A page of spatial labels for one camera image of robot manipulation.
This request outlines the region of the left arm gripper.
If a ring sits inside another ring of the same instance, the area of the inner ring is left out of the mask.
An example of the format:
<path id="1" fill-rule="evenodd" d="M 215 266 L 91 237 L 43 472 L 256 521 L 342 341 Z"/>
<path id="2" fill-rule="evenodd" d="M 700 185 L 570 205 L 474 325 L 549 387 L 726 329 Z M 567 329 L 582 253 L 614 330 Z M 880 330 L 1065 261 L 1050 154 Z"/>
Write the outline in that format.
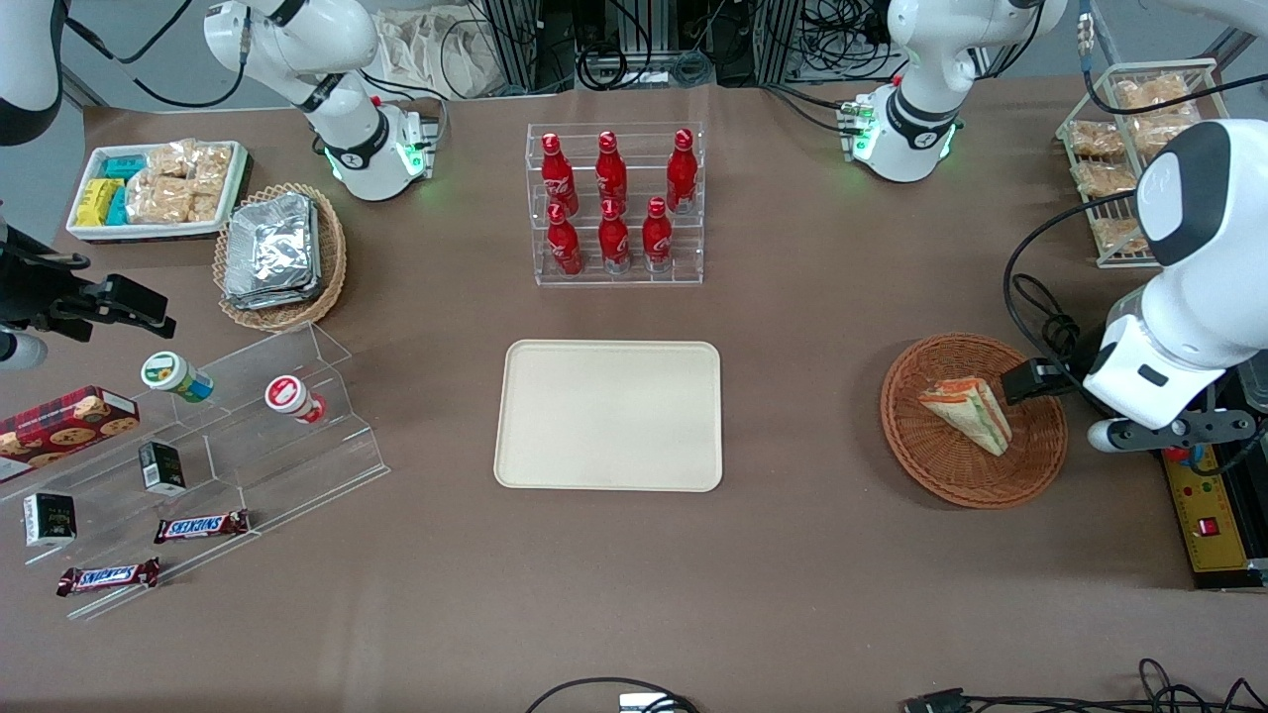
<path id="1" fill-rule="evenodd" d="M 1149 322 L 1142 315 L 1107 321 L 1101 351 L 1083 387 L 1115 412 L 1150 429 L 1173 422 L 1232 367 L 1232 354 Z M 1069 379 L 1050 359 L 1019 362 L 1000 376 L 1006 405 L 1066 393 Z"/>

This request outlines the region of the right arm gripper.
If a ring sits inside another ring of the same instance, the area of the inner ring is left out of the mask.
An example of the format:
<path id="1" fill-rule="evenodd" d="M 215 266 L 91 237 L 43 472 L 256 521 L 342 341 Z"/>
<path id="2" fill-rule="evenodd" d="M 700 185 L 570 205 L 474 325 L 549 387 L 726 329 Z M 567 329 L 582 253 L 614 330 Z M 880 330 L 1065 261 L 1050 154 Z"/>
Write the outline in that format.
<path id="1" fill-rule="evenodd" d="M 55 252 L 11 226 L 3 227 L 1 325 L 24 331 L 58 334 L 74 343 L 90 343 L 95 317 L 100 324 L 142 329 L 156 337 L 175 337 L 176 321 L 167 316 L 167 298 L 124 275 L 107 275 L 94 287 L 95 308 L 58 303 L 75 299 L 89 284 L 75 273 L 91 265 L 80 254 Z"/>

